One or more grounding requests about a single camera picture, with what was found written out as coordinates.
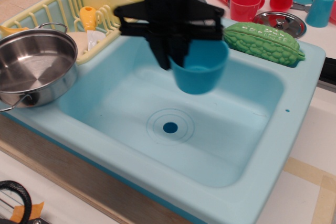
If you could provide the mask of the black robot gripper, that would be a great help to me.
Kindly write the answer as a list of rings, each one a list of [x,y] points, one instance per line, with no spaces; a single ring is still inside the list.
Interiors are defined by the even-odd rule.
[[[120,19],[122,34],[149,36],[150,48],[164,70],[170,69],[169,56],[180,67],[188,55],[190,39],[221,40],[222,8],[198,0],[143,0],[118,6],[114,14]]]

